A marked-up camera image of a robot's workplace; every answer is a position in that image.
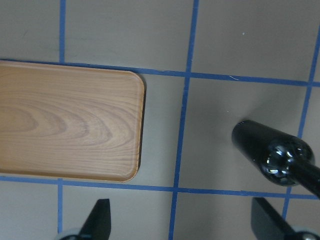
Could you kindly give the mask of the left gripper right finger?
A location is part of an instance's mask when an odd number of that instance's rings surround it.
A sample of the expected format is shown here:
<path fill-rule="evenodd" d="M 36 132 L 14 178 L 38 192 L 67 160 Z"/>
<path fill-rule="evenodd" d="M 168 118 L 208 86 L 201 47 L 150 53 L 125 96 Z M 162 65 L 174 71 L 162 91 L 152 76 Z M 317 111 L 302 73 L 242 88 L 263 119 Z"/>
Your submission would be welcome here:
<path fill-rule="evenodd" d="M 251 229 L 258 240 L 300 239 L 300 235 L 263 197 L 252 198 Z"/>

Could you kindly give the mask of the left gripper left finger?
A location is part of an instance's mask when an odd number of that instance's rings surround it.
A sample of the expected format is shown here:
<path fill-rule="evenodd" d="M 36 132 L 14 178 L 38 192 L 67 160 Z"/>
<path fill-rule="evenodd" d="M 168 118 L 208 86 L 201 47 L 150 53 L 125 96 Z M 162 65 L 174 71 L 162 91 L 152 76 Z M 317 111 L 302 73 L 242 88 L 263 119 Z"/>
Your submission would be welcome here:
<path fill-rule="evenodd" d="M 109 199 L 96 201 L 78 233 L 80 240 L 108 240 L 111 234 L 111 208 Z"/>

